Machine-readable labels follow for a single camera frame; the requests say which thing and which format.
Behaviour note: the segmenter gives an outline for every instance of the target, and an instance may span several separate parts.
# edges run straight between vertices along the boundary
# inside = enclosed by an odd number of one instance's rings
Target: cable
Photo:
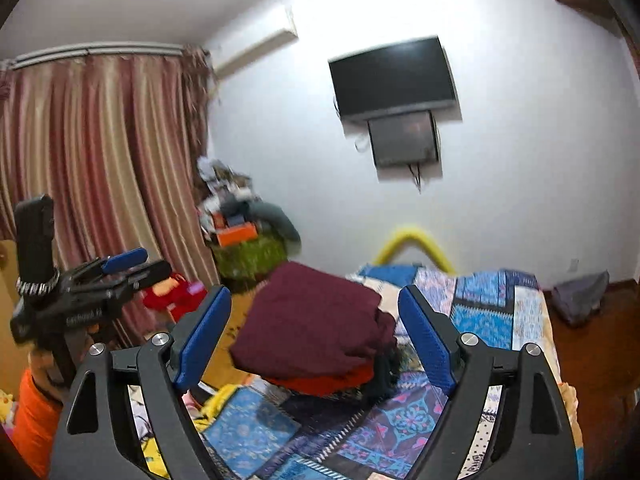
[[[438,160],[440,160],[440,129],[438,127],[438,123],[436,122],[436,118],[431,113],[431,110],[429,110],[429,115],[431,117],[431,124],[433,125],[433,127],[435,129],[436,157],[438,158]]]
[[[414,168],[411,167],[410,164],[407,165],[409,171],[411,171],[411,175],[414,178],[415,187],[418,188],[418,193],[422,193],[422,177],[420,175],[420,163],[416,162],[415,167],[417,169],[417,174],[414,173]]]
[[[338,101],[335,98],[335,95],[334,95],[334,108],[335,108],[335,114],[338,116],[338,119],[342,120],[342,118],[340,117],[340,110],[338,110]],[[363,141],[363,137],[366,137],[367,142],[365,144],[361,144],[361,142]],[[360,134],[358,138],[355,140],[355,142],[353,143],[353,145],[355,146],[356,151],[358,153],[364,153],[367,151],[367,146],[369,145],[369,143],[370,143],[369,134]]]

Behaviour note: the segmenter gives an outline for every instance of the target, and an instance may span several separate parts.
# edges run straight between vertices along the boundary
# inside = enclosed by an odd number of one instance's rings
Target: striped curtain
[[[6,72],[0,237],[15,238],[17,202],[47,193],[63,268],[143,246],[187,279],[217,283],[194,191],[195,161],[205,149],[207,75],[201,50],[89,56]],[[136,304],[126,306],[124,319],[138,334],[156,326]]]

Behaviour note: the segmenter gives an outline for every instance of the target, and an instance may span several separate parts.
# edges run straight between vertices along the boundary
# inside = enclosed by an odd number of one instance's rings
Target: blue gripper pad
[[[102,264],[102,272],[105,274],[114,274],[130,269],[146,262],[149,255],[145,248],[138,247],[126,253],[110,256],[109,259]]]
[[[400,291],[398,311],[429,381],[449,396],[462,372],[458,330],[447,316],[432,309],[415,285]]]
[[[181,394],[200,382],[231,314],[231,293],[223,286],[213,287],[195,312],[180,318],[171,332],[168,372]]]

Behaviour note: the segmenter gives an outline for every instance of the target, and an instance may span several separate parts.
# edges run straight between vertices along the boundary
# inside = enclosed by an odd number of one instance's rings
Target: wall-mounted tv
[[[340,118],[365,120],[456,102],[439,38],[403,41],[329,62]]]

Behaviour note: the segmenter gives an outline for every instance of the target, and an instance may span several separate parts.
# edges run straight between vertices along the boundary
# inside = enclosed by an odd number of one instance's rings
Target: gray cloth
[[[607,285],[609,273],[606,270],[600,274],[560,283],[551,291],[553,306],[569,325],[581,325],[600,308],[600,300]]]
[[[284,211],[275,204],[268,202],[249,202],[248,218],[261,220],[273,226],[276,232],[289,242],[300,243],[300,234],[284,214]]]
[[[247,200],[238,200],[231,193],[225,196],[225,199],[220,204],[220,212],[228,218],[229,216],[249,214],[249,203]]]

